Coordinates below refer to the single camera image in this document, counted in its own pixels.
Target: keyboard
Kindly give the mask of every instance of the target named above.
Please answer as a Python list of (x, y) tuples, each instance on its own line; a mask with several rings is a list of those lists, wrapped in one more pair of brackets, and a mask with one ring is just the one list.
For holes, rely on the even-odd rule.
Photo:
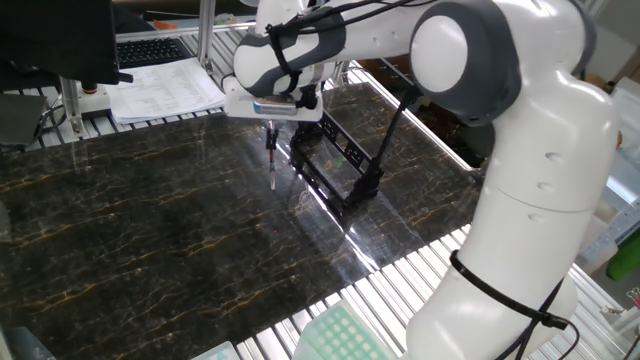
[(165, 64), (190, 58), (189, 50), (179, 39), (151, 39), (118, 44), (120, 69)]

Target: computer monitor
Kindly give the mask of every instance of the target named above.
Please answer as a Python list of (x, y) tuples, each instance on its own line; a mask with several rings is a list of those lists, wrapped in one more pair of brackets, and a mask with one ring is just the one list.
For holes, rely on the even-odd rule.
[(0, 0), (0, 61), (117, 84), (113, 24), (111, 0)]

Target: white wall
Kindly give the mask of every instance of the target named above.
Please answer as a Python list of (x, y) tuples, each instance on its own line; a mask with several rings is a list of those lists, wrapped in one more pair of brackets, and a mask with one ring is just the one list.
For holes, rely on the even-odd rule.
[(603, 25), (626, 41), (640, 45), (640, 1), (609, 0), (598, 15), (598, 24)]
[(629, 61), (636, 46), (601, 25), (598, 27), (596, 51), (587, 66), (587, 72), (612, 80)]

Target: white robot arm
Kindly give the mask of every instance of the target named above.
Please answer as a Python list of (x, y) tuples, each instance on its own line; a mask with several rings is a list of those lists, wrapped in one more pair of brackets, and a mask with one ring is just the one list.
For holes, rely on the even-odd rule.
[[(371, 12), (380, 13), (367, 17)], [(268, 25), (275, 27), (267, 32)], [(593, 50), (594, 30), (579, 6), (332, 0), (308, 12), (298, 1), (262, 0), (256, 31), (235, 54), (236, 77), (224, 82), (231, 116), (317, 121), (317, 84), (335, 62), (408, 53), (417, 84), (434, 102), (469, 125), (493, 122), (491, 163), (471, 233), (454, 261), (462, 268), (450, 269), (411, 319), (405, 357), (513, 359), (554, 336), (557, 328), (534, 324), (523, 354), (503, 354), (531, 318), (481, 290), (468, 272), (517, 304), (540, 309), (578, 252), (619, 127), (608, 95), (571, 75)], [(270, 107), (261, 99), (279, 93), (293, 100)], [(317, 96), (315, 106), (300, 102), (305, 93)], [(568, 319), (576, 302), (567, 277), (549, 312)]]

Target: black marble surface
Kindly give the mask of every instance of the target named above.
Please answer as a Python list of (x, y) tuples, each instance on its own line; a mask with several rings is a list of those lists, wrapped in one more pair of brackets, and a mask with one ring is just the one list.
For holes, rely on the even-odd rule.
[[(371, 154), (394, 111), (368, 85), (325, 106)], [(210, 116), (0, 159), (0, 325), (28, 327), (61, 360), (188, 360), (471, 219), (477, 188), (408, 119), (349, 229), (281, 152), (270, 190), (263, 126)], [(282, 128), (285, 153), (294, 130)], [(312, 148), (349, 189), (331, 145)]]

